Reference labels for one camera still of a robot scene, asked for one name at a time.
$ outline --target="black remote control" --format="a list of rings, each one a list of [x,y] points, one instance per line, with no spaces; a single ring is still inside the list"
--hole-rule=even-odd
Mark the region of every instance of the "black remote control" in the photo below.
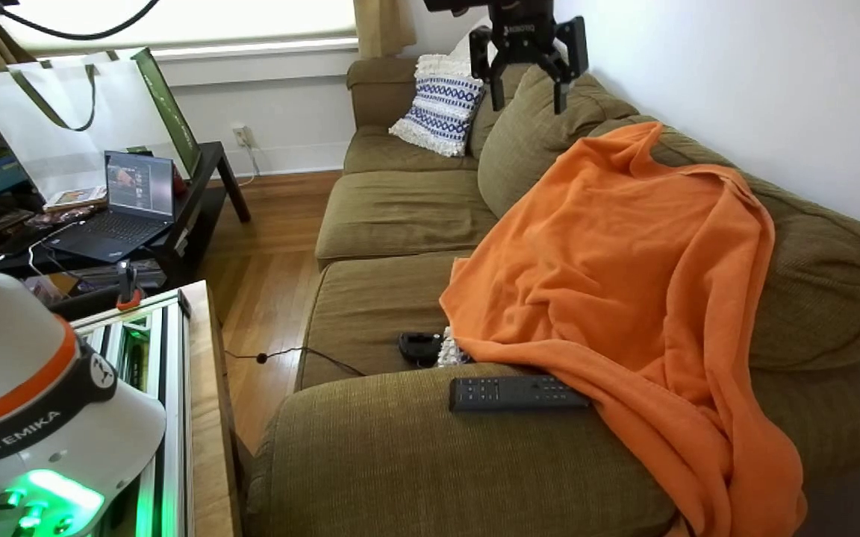
[[[452,410],[589,409],[579,391],[557,375],[452,379]]]

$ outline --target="orange blanket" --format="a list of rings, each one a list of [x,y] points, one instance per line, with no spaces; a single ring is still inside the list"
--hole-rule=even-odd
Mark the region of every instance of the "orange blanket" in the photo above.
[[[442,308],[474,361],[589,393],[692,533],[792,533],[800,457],[749,381],[773,224],[731,166],[658,163],[658,136],[573,143],[455,264]]]

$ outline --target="couch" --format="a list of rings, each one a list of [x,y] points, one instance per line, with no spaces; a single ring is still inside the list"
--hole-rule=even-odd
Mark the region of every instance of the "couch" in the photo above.
[[[664,533],[674,503],[594,410],[449,410],[458,375],[501,363],[412,366],[407,330],[442,330],[440,293],[577,136],[646,118],[583,75],[552,114],[540,67],[483,96],[468,152],[442,157],[388,133],[415,96],[415,58],[346,72],[356,133],[318,237],[324,264],[297,393],[249,482],[249,533]],[[658,160],[727,163],[667,124]],[[798,443],[806,485],[860,464],[860,220],[748,175],[777,251],[752,334],[752,387]]]

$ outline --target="orange stripe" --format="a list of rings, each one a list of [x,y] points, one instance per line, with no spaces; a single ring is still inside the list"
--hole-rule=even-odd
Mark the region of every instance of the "orange stripe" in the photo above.
[[[61,348],[44,361],[41,370],[37,370],[37,375],[31,375],[28,381],[16,385],[9,393],[0,397],[0,418],[23,409],[28,402],[32,402],[41,391],[47,391],[71,363],[76,357],[76,330],[70,322],[64,322],[65,334]]]

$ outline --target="cable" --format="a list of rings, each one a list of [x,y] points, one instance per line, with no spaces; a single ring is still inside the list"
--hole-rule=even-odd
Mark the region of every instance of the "cable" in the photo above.
[[[327,355],[319,348],[310,348],[310,345],[286,345],[286,348],[277,348],[277,351],[230,351],[230,348],[224,348],[224,355],[230,355],[230,357],[258,361],[258,363],[267,363],[267,361],[291,355],[291,351],[307,351],[307,355],[318,355],[318,357],[340,366],[344,373],[368,375],[365,370],[358,370],[358,366],[353,366],[346,361],[337,361],[337,357],[333,357],[333,355]]]
[[[127,17],[127,20],[118,23],[118,27],[109,27],[109,29],[103,29],[103,32],[64,32],[64,29],[52,29],[52,27],[41,27],[41,23],[37,23],[37,20],[28,20],[28,17],[16,15],[16,12],[9,12],[3,3],[0,3],[0,15],[23,23],[23,27],[32,27],[32,29],[40,29],[40,32],[58,35],[58,38],[95,42],[95,38],[109,38],[109,35],[115,35],[115,32],[128,29],[128,27],[137,23],[144,15],[150,15],[150,12],[155,8],[155,3],[159,3],[159,0],[150,0],[150,3],[146,3],[144,8],[137,8],[132,17]]]

